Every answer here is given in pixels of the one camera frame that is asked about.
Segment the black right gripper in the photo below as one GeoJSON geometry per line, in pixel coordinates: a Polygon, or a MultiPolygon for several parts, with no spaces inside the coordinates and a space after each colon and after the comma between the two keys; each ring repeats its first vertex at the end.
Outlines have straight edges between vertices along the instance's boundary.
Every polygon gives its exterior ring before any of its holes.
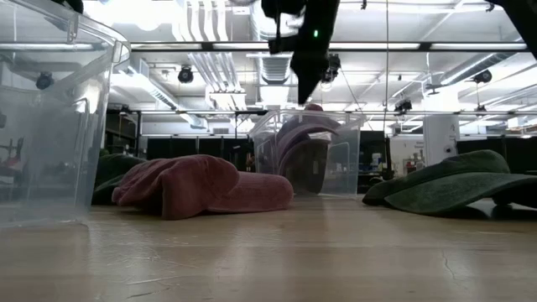
{"type": "Polygon", "coordinates": [[[268,40],[271,54],[293,52],[290,67],[298,79],[298,103],[305,104],[328,69],[326,53],[334,32],[339,0],[262,0],[266,17],[276,23],[276,35],[268,40]],[[302,17],[294,35],[281,35],[283,14],[302,17]]]}

